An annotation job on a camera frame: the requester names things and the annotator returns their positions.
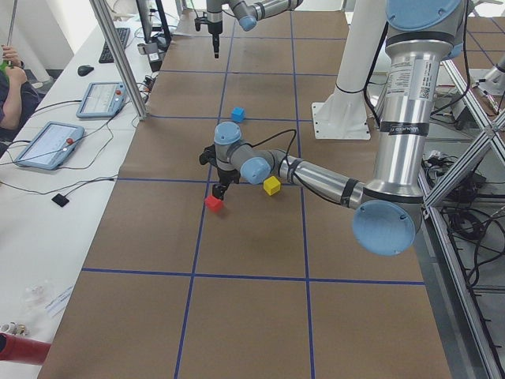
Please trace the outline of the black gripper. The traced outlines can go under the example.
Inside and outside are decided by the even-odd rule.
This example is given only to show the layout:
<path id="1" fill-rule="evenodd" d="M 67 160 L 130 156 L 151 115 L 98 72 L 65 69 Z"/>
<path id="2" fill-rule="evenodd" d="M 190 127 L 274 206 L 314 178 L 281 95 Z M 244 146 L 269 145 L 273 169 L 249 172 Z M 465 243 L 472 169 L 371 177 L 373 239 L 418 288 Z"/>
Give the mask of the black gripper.
<path id="1" fill-rule="evenodd" d="M 210 22 L 208 31 L 212 35 L 212 46 L 214 58 L 219 58 L 219 36 L 222 34 L 222 22 Z"/>
<path id="2" fill-rule="evenodd" d="M 233 170 L 223 170 L 221 168 L 217 168 L 217 173 L 219 177 L 219 183 L 215 183 L 212 186 L 212 196 L 219 199 L 223 200 L 226 190 L 232 183 L 239 183 L 240 180 L 240 173 L 233 169 Z"/>

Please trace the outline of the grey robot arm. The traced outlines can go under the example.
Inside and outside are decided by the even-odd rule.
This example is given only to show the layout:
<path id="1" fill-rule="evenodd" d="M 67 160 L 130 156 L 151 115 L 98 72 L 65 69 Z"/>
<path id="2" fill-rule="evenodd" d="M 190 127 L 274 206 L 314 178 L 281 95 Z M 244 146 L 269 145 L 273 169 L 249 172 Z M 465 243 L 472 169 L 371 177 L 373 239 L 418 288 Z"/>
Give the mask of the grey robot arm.
<path id="1" fill-rule="evenodd" d="M 286 11 L 293 11 L 303 3 L 303 0 L 272 0 L 257 1 L 249 5 L 246 1 L 206 1 L 206 10 L 194 21 L 195 29 L 200 31 L 201 25 L 208 27 L 211 34 L 214 58 L 219 58 L 220 40 L 223 33 L 223 6 L 228 5 L 233 17 L 241 28 L 248 32 L 263 19 L 277 16 Z"/>
<path id="2" fill-rule="evenodd" d="M 352 208 L 353 233 L 368 251 L 407 250 L 421 225 L 417 183 L 440 63 L 462 49 L 466 1 L 359 1 L 334 93 L 314 103 L 313 155 L 324 168 L 281 149 L 259 150 L 233 122 L 216 126 L 200 156 L 218 171 L 222 197 L 232 182 L 271 176 Z"/>

